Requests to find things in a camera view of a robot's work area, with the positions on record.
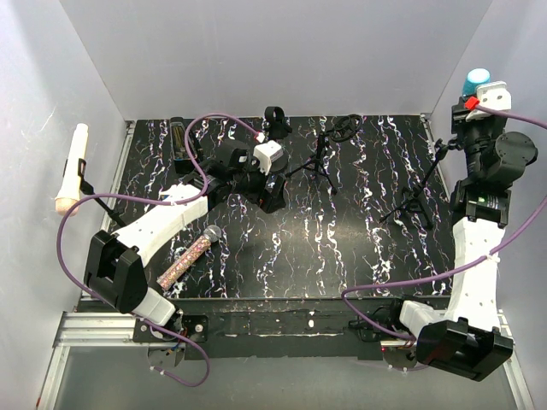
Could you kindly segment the teal blue microphone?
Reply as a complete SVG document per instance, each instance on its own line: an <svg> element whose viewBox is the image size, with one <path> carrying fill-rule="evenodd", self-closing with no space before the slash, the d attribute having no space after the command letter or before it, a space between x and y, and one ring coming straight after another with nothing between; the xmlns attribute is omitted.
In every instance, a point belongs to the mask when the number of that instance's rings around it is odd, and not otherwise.
<svg viewBox="0 0 547 410"><path fill-rule="evenodd" d="M462 96L468 97L476 92L480 85L487 84L491 80L491 74L486 68L477 67L468 72L462 87Z"/></svg>

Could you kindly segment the glitter silver-head microphone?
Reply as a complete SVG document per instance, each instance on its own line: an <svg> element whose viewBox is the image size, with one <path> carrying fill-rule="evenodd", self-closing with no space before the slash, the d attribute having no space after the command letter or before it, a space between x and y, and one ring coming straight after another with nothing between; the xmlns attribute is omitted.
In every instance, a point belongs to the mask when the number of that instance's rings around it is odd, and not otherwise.
<svg viewBox="0 0 547 410"><path fill-rule="evenodd" d="M210 249L213 243L219 241L221 229L217 225L209 225L191 246L163 273L156 282L167 291L175 282Z"/></svg>

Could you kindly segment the black round-base mic stand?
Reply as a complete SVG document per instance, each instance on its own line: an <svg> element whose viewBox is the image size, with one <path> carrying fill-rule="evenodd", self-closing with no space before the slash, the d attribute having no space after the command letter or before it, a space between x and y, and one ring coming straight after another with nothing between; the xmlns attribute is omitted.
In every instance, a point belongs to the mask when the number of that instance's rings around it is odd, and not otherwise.
<svg viewBox="0 0 547 410"><path fill-rule="evenodd" d="M288 124L285 117L285 112L281 107L268 106L264 112L266 124L263 126L263 131L267 134L268 141L273 140L280 143L284 138L292 133L292 128ZM288 166L288 154L284 147L281 147L280 155L273 160L273 165L270 168L270 173L282 173Z"/></svg>

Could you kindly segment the black tripod shock-mount stand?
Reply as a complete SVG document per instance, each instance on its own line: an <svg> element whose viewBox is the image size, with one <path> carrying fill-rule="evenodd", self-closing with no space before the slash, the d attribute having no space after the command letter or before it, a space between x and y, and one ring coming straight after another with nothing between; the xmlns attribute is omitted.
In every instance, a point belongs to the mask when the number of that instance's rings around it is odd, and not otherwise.
<svg viewBox="0 0 547 410"><path fill-rule="evenodd" d="M348 114L337 119L331 128L319 133L314 154L301 166L286 173L285 177L290 179L300 171L310 171L314 176L325 178L331 187L332 194L337 195L338 190L334 186L325 164L326 152L331 147L331 143L340 144L352 139L361 129L363 121L364 119L359 114Z"/></svg>

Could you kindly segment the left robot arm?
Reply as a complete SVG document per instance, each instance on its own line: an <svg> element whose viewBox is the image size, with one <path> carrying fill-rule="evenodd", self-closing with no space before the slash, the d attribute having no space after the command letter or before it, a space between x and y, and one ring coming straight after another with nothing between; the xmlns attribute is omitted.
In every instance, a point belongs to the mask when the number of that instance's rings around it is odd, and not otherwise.
<svg viewBox="0 0 547 410"><path fill-rule="evenodd" d="M271 214L285 206L283 171L288 156L268 141L250 148L229 139L199 169L165 193L163 204L119 230L99 231L91 239L85 286L120 313L152 322L153 332L171 342L181 333L175 306L149 287L144 269L153 255L183 228L205 216L231 194Z"/></svg>

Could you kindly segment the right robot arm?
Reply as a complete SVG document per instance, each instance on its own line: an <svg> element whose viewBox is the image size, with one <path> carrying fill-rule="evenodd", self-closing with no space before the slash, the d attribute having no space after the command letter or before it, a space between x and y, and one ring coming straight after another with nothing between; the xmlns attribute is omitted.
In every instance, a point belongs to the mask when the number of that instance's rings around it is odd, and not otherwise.
<svg viewBox="0 0 547 410"><path fill-rule="evenodd" d="M406 300L386 321L396 339L417 340L419 363L481 381L505 361L514 343L497 317L497 251L509 223L510 188L538 158L522 132L508 132L502 116L472 114L460 102L451 109L451 132L462 149L467 177L450 197L455 267L444 314Z"/></svg>

